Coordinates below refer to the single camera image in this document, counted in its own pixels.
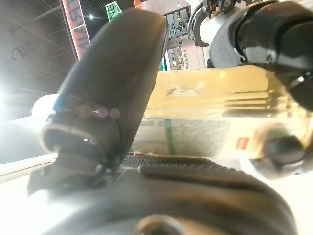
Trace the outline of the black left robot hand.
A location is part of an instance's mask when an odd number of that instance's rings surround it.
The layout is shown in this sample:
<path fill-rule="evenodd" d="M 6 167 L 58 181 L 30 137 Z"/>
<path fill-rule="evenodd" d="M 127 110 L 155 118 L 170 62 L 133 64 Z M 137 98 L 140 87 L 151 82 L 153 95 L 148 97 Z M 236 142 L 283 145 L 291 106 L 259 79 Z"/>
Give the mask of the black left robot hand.
<path fill-rule="evenodd" d="M 295 235 L 292 211 L 253 176 L 210 163 L 121 169 L 155 87 L 167 21 L 127 10 L 94 37 L 58 93 L 33 172 L 29 235 Z"/>

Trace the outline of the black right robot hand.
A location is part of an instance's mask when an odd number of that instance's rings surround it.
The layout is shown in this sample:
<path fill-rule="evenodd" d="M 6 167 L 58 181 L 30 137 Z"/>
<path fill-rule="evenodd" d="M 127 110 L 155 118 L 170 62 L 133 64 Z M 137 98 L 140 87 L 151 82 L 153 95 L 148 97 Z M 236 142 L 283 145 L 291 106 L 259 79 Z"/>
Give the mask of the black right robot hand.
<path fill-rule="evenodd" d="M 312 11 L 293 1 L 255 3 L 231 15 L 209 45 L 214 67 L 263 68 L 301 108 L 312 111 Z"/>

